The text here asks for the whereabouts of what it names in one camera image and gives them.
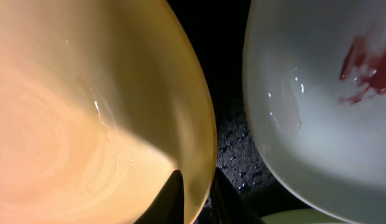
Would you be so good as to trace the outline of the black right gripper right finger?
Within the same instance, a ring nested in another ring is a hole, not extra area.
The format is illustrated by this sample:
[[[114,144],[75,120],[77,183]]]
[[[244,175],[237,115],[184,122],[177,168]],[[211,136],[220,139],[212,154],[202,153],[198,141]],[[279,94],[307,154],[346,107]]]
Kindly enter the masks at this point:
[[[210,188],[214,223],[221,224],[264,224],[242,201],[238,192],[218,167]]]

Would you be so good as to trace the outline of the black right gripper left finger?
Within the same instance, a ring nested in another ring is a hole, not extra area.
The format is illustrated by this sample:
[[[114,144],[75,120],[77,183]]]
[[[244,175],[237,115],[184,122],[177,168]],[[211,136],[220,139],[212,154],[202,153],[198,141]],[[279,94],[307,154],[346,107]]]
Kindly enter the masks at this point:
[[[183,224],[184,182],[180,170],[174,170],[149,208],[134,224]]]

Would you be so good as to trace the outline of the yellow plate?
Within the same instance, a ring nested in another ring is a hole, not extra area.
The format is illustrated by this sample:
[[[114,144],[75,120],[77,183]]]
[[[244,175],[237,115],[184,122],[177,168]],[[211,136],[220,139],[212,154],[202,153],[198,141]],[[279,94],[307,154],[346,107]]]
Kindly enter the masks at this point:
[[[209,194],[214,110],[166,1],[0,1],[0,223],[133,223]]]

